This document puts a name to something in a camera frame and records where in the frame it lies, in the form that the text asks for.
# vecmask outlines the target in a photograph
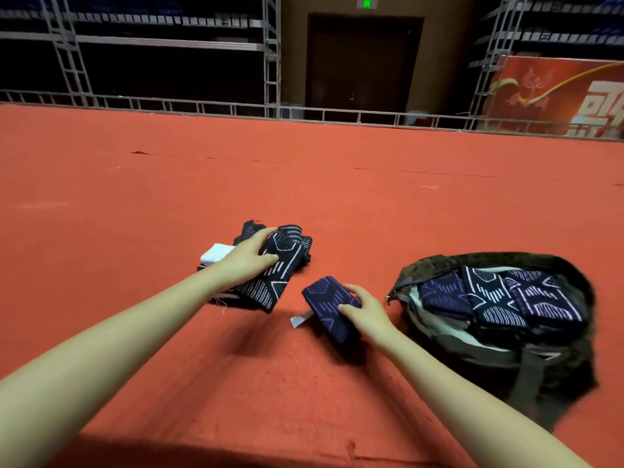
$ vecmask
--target red floor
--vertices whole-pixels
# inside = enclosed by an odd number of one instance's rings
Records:
[[[556,435],[624,465],[624,145],[2,105],[0,161],[0,376],[245,220],[314,237],[272,315],[202,309],[58,465],[471,466],[386,360],[346,365],[289,318],[322,276],[382,298],[419,258],[485,250],[559,254],[594,282],[602,385]]]

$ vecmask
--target camouflage bag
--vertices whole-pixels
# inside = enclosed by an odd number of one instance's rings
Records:
[[[553,346],[537,340],[520,342],[515,349],[496,351],[486,345],[466,343],[458,333],[435,328],[424,319],[410,297],[424,281],[458,270],[461,266],[481,269],[518,267],[555,276],[562,290],[589,315],[577,332]],[[531,253],[472,253],[432,256],[404,267],[387,302],[399,300],[404,316],[416,330],[415,337],[428,344],[438,359],[480,385],[548,431],[565,411],[597,386],[593,371],[592,336],[595,295],[587,278],[571,263],[557,256]]]

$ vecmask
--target metal barrier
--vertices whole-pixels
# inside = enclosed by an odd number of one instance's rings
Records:
[[[567,137],[601,141],[622,141],[624,126],[603,130],[579,127],[569,123],[508,118],[481,118],[453,115],[425,115],[388,111],[339,110],[299,107],[293,105],[258,105],[222,101],[174,100],[170,98],[125,97],[121,95],[76,95],[28,90],[0,90],[0,103],[43,105],[97,110],[143,111],[206,117],[238,117],[285,122],[336,125],[380,126],[413,130],[479,132],[504,135]]]

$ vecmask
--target open duffel bag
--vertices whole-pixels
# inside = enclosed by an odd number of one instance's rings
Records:
[[[496,395],[546,430],[597,385],[594,291],[565,259],[432,256],[403,268],[386,301],[396,299],[435,353],[464,376],[506,385]],[[477,382],[483,378],[466,377],[488,390]]]

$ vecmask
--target brown wall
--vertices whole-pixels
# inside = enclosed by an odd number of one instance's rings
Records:
[[[379,0],[376,10],[357,0],[282,0],[282,100],[304,104],[308,14],[424,17],[408,110],[438,113],[453,80],[474,0]]]

